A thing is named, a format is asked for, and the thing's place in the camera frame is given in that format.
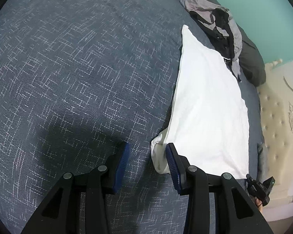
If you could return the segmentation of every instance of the cream tufted headboard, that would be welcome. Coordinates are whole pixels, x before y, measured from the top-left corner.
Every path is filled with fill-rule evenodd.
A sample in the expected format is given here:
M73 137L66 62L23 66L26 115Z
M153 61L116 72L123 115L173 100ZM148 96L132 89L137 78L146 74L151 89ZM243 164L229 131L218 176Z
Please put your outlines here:
M261 103L261 124L268 148L268 177L276 183L267 207L291 203L288 189L293 180L293 85L280 61L265 65L266 83L257 88Z

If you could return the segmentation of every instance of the blue gray fabric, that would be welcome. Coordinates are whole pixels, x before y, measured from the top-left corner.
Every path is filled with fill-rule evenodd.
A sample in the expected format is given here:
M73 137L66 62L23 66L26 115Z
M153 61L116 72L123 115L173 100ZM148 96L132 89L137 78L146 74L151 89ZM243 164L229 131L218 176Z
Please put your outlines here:
M182 233L188 198L156 173L149 146L170 118L183 24L213 48L179 0L7 1L0 218L12 234L63 173L89 172L119 141L131 153L122 189L107 198L112 233ZM250 168L256 176L257 155Z

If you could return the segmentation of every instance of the white towel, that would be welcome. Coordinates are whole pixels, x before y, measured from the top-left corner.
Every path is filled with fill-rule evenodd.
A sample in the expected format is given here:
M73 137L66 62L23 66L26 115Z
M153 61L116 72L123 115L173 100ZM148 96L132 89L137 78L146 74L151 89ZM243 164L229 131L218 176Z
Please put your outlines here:
M238 82L222 56L182 27L182 55L169 126L151 142L156 171L169 173L167 143L209 174L248 173L249 123Z

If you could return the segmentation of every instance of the teal wall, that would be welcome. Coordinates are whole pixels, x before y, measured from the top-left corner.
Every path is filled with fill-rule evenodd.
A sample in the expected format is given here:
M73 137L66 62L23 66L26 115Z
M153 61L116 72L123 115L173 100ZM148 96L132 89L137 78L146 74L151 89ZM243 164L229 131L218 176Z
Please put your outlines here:
M287 0L218 0L256 44L264 62L293 60L293 8Z

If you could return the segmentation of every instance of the silver screw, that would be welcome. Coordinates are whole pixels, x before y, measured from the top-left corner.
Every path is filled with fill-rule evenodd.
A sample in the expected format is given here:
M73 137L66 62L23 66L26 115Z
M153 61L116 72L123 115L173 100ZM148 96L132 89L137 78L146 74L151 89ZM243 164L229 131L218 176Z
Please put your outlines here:
M197 167L194 166L194 165L190 165L190 166L188 167L188 170L189 170L190 172L196 172L196 171L197 171Z
M224 176L225 179L231 179L232 178L230 173L224 173L223 176Z
M72 177L71 173L64 173L63 178L70 179Z
M106 171L106 169L107 169L107 167L106 167L105 165L100 165L100 166L98 167L98 171L99 171L99 172Z

